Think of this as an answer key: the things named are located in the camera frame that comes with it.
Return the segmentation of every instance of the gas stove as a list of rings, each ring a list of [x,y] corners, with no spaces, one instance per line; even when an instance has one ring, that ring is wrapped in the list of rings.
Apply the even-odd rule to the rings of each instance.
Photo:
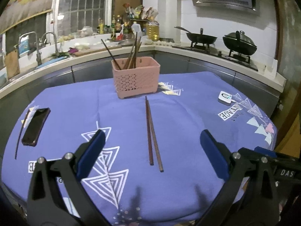
[[[228,61],[240,64],[247,68],[258,71],[257,66],[251,61],[250,56],[235,54],[233,51],[230,51],[228,55],[222,54],[222,51],[217,51],[215,48],[210,48],[209,45],[191,45],[190,47],[182,47],[182,46],[173,46],[174,48],[185,49],[193,52],[204,53],[207,55],[211,55],[214,57],[226,59]]]

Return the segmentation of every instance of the wooden cutting board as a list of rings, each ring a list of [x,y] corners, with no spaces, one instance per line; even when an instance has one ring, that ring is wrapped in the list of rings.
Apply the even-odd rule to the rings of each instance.
[[[121,48],[121,46],[109,47],[109,50],[117,49],[117,48]],[[84,49],[84,50],[81,50],[81,51],[78,51],[78,52],[74,53],[74,55],[75,55],[75,57],[80,57],[80,56],[84,56],[84,55],[87,55],[87,54],[98,53],[98,52],[102,52],[102,51],[106,51],[106,48]]]
[[[6,72],[7,72],[8,79],[16,76],[17,74],[20,74],[17,49],[10,52],[8,55],[6,55],[5,66],[6,66]]]

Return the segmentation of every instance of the phone screen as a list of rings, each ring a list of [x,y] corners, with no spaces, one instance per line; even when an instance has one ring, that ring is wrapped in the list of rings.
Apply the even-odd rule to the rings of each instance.
[[[50,113],[49,108],[37,109],[22,138],[23,145],[36,146],[44,123]]]

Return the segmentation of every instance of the table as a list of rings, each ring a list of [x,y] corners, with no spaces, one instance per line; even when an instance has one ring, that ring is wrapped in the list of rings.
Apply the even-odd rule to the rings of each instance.
[[[210,72],[160,75],[157,93],[148,94],[164,172],[148,161],[144,95],[120,100],[113,79],[45,89],[24,110],[7,143],[2,180],[26,201],[38,157],[75,152],[98,128],[106,145],[88,178],[82,180],[95,205],[112,225],[174,225],[199,218],[222,187],[200,145],[208,129],[231,152],[241,147],[273,149],[276,128],[244,94]],[[218,102],[220,91],[240,104]],[[16,142],[28,108],[51,109],[36,147]],[[78,215],[63,184],[70,212]]]

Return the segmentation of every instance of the yellow oil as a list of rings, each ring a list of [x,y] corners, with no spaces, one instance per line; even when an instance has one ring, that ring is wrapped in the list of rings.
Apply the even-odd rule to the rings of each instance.
[[[159,36],[159,26],[155,25],[153,23],[146,24],[146,34],[148,38],[152,41],[158,41],[160,36]]]

